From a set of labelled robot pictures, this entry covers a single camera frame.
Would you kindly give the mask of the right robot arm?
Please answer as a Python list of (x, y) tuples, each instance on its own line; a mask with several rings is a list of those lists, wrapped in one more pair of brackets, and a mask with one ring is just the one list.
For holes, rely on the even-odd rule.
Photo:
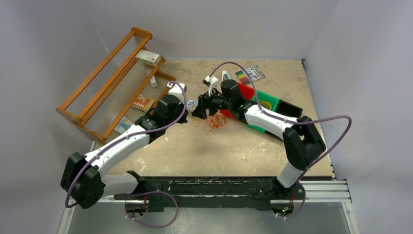
[(218, 79), (207, 76), (203, 83), (208, 91), (198, 97), (193, 116), (206, 119), (218, 111), (229, 111), (235, 120), (254, 125), (277, 136), (284, 142), (287, 163), (276, 178), (274, 194), (286, 198), (300, 176), (326, 150), (325, 143), (311, 118), (293, 118), (264, 109), (258, 101), (245, 99), (234, 80), (224, 80), (221, 91)]

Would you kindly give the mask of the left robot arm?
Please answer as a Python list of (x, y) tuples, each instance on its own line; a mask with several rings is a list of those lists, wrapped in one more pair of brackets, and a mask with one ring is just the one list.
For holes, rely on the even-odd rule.
[(61, 188), (66, 191), (65, 207), (79, 205), (90, 208), (100, 198), (128, 194), (140, 199), (145, 194), (144, 184), (135, 172), (108, 175), (108, 171), (134, 151), (143, 148), (176, 123), (186, 123), (187, 95), (185, 93), (164, 95), (155, 109), (146, 113), (126, 132), (106, 145), (84, 155), (75, 152), (66, 162)]

